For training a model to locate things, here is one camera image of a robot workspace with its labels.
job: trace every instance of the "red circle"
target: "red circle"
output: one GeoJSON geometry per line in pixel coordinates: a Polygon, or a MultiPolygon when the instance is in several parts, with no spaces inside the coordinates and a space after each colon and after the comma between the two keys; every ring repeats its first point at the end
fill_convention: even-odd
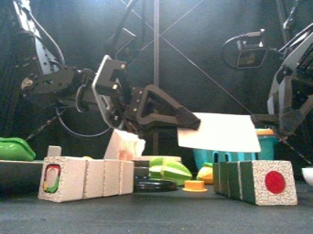
{"type": "Polygon", "coordinates": [[[285,186],[286,186],[283,175],[277,171],[269,172],[265,177],[265,185],[266,185],[267,190],[273,194],[282,193],[282,191],[285,190],[285,186]]]}

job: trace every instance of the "blue container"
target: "blue container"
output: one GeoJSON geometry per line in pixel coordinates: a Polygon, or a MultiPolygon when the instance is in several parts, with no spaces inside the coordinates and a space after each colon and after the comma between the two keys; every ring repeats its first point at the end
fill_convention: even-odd
{"type": "Polygon", "coordinates": [[[219,162],[235,162],[248,160],[274,160],[274,145],[278,140],[273,135],[258,135],[261,152],[259,153],[239,153],[239,152],[222,152],[202,149],[192,149],[194,161],[198,170],[203,167],[204,163],[214,163],[214,158],[219,162]]]}

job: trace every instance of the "orange cap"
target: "orange cap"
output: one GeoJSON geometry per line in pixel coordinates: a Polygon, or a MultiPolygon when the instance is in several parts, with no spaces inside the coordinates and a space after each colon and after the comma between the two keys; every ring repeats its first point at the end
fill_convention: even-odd
{"type": "Polygon", "coordinates": [[[182,188],[183,191],[202,193],[206,192],[207,189],[204,188],[204,181],[200,180],[186,180],[184,187],[182,188]]]}

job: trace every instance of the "white card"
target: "white card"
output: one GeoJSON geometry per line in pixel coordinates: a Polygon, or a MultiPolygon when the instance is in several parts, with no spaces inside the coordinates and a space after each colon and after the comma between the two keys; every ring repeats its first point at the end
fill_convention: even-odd
{"type": "Polygon", "coordinates": [[[248,115],[195,113],[198,130],[178,128],[178,145],[223,152],[261,152],[248,115]]]}

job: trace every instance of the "table surface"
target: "table surface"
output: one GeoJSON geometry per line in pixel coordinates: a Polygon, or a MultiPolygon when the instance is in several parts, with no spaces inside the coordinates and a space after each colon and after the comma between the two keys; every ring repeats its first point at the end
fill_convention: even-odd
{"type": "Polygon", "coordinates": [[[313,187],[297,206],[259,207],[182,190],[53,203],[36,193],[0,195],[0,233],[311,233],[313,187]]]}

